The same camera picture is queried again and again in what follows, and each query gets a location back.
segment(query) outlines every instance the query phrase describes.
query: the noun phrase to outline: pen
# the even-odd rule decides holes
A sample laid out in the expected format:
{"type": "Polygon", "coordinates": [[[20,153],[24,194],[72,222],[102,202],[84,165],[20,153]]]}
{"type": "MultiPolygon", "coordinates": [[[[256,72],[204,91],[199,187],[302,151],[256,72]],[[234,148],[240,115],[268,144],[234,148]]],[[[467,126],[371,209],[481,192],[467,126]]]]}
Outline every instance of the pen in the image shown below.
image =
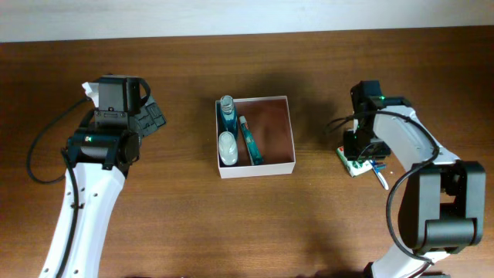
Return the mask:
{"type": "Polygon", "coordinates": [[[389,190],[389,186],[387,186],[386,179],[384,179],[384,176],[379,171],[379,168],[381,168],[381,167],[379,167],[377,165],[376,161],[372,161],[371,164],[372,164],[372,170],[376,174],[377,179],[379,180],[379,182],[381,183],[381,185],[383,186],[383,188],[386,189],[386,190],[389,190]]]}

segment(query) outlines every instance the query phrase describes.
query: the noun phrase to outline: wire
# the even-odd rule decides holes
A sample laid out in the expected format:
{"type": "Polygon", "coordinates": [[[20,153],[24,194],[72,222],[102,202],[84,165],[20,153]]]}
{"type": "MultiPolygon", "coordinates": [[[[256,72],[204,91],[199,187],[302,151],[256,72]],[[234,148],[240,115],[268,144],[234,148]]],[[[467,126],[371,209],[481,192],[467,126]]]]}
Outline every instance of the wire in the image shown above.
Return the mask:
{"type": "MultiPolygon", "coordinates": [[[[74,110],[76,107],[78,107],[80,104],[85,103],[87,101],[91,101],[89,97],[84,97],[82,100],[77,101],[75,104],[73,104],[69,109],[67,109],[65,112],[60,114],[58,117],[53,119],[49,124],[47,124],[36,136],[35,140],[32,142],[31,146],[29,147],[28,150],[28,156],[25,162],[25,169],[28,172],[28,176],[35,182],[44,184],[44,185],[51,185],[54,183],[57,183],[59,181],[62,181],[65,178],[65,175],[61,175],[58,178],[51,180],[51,181],[43,181],[37,178],[33,173],[31,169],[31,159],[32,159],[32,152],[34,151],[34,148],[38,144],[39,140],[41,140],[41,137],[50,129],[54,124],[56,124],[60,119],[65,117],[68,113],[70,113],[72,110],[74,110]]],[[[86,124],[89,122],[90,118],[92,117],[92,114],[94,113],[94,110],[89,111],[86,116],[83,118],[83,121],[81,124],[86,124]]],[[[76,233],[76,225],[77,225],[77,216],[79,214],[79,190],[77,189],[77,181],[76,181],[76,176],[74,174],[74,171],[72,167],[70,166],[69,162],[69,156],[65,150],[61,150],[63,161],[65,162],[65,165],[67,167],[67,170],[69,171],[69,176],[70,180],[72,182],[72,190],[73,190],[73,198],[74,198],[74,203],[72,205],[73,207],[73,216],[72,216],[72,221],[70,223],[70,231],[69,231],[69,237],[67,238],[67,244],[65,247],[65,251],[63,253],[63,258],[62,262],[60,263],[60,268],[56,274],[57,278],[62,277],[63,272],[65,271],[67,261],[69,259],[69,254],[70,254],[70,249],[72,248],[72,242],[74,239],[74,235],[76,233]]]]}
{"type": "Polygon", "coordinates": [[[61,175],[59,176],[58,178],[54,179],[54,180],[51,180],[51,181],[43,181],[43,180],[40,180],[39,178],[37,178],[33,173],[32,173],[32,169],[31,169],[31,159],[32,159],[32,152],[34,151],[34,148],[36,147],[36,145],[38,144],[38,141],[41,139],[41,137],[47,132],[48,129],[50,129],[54,124],[56,124],[56,122],[58,122],[60,119],[62,119],[63,117],[65,117],[70,111],[74,110],[76,107],[78,107],[80,104],[82,103],[85,103],[87,101],[90,101],[91,99],[89,97],[84,97],[82,100],[79,100],[77,101],[74,105],[72,105],[71,107],[69,107],[69,109],[67,109],[65,112],[63,112],[62,114],[60,114],[58,117],[56,117],[55,119],[53,119],[49,124],[47,124],[40,132],[39,134],[36,136],[35,140],[32,142],[31,144],[31,147],[29,147],[29,150],[28,150],[28,157],[26,158],[26,161],[25,161],[25,169],[27,170],[28,172],[28,176],[35,182],[37,183],[40,183],[40,184],[43,184],[43,185],[51,185],[51,184],[54,184],[54,183],[57,183],[59,181],[62,181],[64,178],[65,178],[65,175],[61,175]]]}
{"type": "Polygon", "coordinates": [[[379,144],[380,142],[374,142],[374,143],[369,143],[361,152],[360,154],[357,156],[357,159],[355,161],[359,161],[360,157],[362,156],[362,154],[364,154],[364,152],[370,147],[370,146],[374,146],[375,144],[379,144]]]}
{"type": "Polygon", "coordinates": [[[151,96],[151,87],[149,87],[149,84],[147,84],[144,78],[139,78],[139,84],[144,88],[144,91],[146,91],[146,96],[140,99],[140,106],[143,107],[151,96]]]}
{"type": "Polygon", "coordinates": [[[387,201],[386,201],[386,223],[387,223],[387,229],[388,229],[388,231],[389,231],[389,233],[391,235],[391,238],[393,239],[394,244],[405,255],[411,257],[412,259],[417,259],[417,260],[424,261],[429,266],[432,266],[432,265],[434,265],[434,262],[432,262],[431,259],[426,258],[426,257],[423,257],[423,256],[417,256],[414,253],[411,253],[398,240],[398,238],[396,236],[396,233],[394,232],[393,223],[391,221],[391,205],[393,203],[394,194],[399,189],[399,187],[403,183],[403,181],[406,180],[411,175],[417,173],[421,169],[429,166],[439,156],[439,146],[435,142],[434,138],[428,133],[428,131],[425,129],[425,127],[422,127],[421,124],[419,124],[418,122],[412,120],[410,117],[405,116],[405,115],[402,115],[402,114],[399,114],[399,113],[395,113],[395,112],[389,112],[389,111],[367,111],[367,112],[360,112],[360,113],[357,113],[357,114],[354,114],[354,115],[350,115],[350,116],[348,116],[346,118],[340,118],[340,119],[344,119],[344,122],[342,124],[339,124],[338,126],[336,126],[330,132],[335,131],[337,128],[343,126],[344,124],[346,124],[350,120],[353,120],[353,119],[361,119],[361,118],[365,118],[367,116],[376,115],[376,114],[388,115],[388,116],[392,116],[392,117],[399,117],[399,118],[405,120],[405,122],[408,122],[410,124],[413,124],[417,129],[419,129],[424,134],[424,136],[426,136],[426,138],[429,140],[429,142],[431,143],[431,145],[433,147],[432,156],[428,160],[421,162],[420,164],[418,164],[415,167],[413,167],[412,169],[410,169],[410,171],[407,171],[406,173],[404,173],[394,183],[394,186],[390,190],[389,195],[387,196],[387,201]]]}
{"type": "Polygon", "coordinates": [[[73,203],[73,215],[72,215],[72,221],[70,223],[70,232],[69,232],[69,237],[67,238],[67,244],[65,246],[65,251],[63,252],[63,258],[62,262],[60,263],[60,268],[58,273],[56,274],[56,278],[60,278],[63,275],[63,272],[65,271],[65,267],[67,265],[67,260],[69,259],[69,254],[70,254],[70,249],[72,248],[72,242],[74,240],[74,235],[76,233],[76,226],[77,226],[77,216],[79,214],[79,189],[77,188],[77,180],[76,176],[74,174],[74,170],[72,166],[70,165],[69,162],[69,155],[65,150],[61,150],[62,156],[63,156],[63,161],[65,162],[65,165],[67,167],[67,171],[69,171],[70,175],[70,181],[72,183],[72,191],[73,191],[73,196],[74,196],[74,203],[73,203]]]}
{"type": "Polygon", "coordinates": [[[346,117],[341,117],[341,118],[337,118],[337,119],[332,120],[331,122],[329,122],[329,123],[328,123],[328,124],[324,127],[324,131],[325,131],[327,134],[330,134],[331,132],[335,131],[335,128],[334,128],[334,129],[332,129],[332,130],[330,130],[330,131],[327,131],[327,130],[330,128],[331,124],[336,123],[337,121],[346,120],[346,119],[347,119],[346,117]]]}

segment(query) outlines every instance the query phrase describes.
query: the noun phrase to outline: bottle cap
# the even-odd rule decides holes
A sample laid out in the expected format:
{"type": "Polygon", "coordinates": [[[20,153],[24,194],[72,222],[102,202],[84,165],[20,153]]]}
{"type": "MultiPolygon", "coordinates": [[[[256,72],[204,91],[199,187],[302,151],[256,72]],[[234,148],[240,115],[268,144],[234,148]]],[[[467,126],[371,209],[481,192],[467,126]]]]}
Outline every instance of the bottle cap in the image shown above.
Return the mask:
{"type": "Polygon", "coordinates": [[[219,140],[221,141],[222,144],[228,144],[232,141],[235,141],[235,138],[233,137],[233,134],[231,132],[223,132],[219,135],[219,140]]]}
{"type": "Polygon", "coordinates": [[[223,96],[219,100],[220,104],[222,105],[222,110],[226,113],[231,113],[233,111],[233,97],[230,97],[228,95],[223,96]]]}

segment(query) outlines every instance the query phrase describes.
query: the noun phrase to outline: blue tube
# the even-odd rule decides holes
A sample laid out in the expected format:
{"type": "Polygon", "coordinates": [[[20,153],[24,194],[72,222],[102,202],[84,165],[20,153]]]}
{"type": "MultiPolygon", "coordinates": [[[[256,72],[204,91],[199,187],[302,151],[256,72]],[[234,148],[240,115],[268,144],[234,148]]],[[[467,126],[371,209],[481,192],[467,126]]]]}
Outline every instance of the blue tube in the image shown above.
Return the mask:
{"type": "Polygon", "coordinates": [[[245,117],[240,116],[240,128],[242,129],[242,133],[244,134],[245,144],[247,145],[247,149],[249,150],[250,162],[252,165],[260,165],[264,162],[262,158],[261,152],[257,148],[255,144],[254,137],[249,130],[249,126],[247,124],[247,120],[245,117]]]}

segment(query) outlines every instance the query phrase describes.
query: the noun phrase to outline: white wall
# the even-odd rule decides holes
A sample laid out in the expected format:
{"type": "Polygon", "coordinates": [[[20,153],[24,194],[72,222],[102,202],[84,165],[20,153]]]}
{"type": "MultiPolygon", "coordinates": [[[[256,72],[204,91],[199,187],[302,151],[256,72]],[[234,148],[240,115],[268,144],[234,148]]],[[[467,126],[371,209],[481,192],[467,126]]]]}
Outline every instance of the white wall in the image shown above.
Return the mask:
{"type": "Polygon", "coordinates": [[[0,0],[2,42],[493,24],[493,0],[0,0]]]}

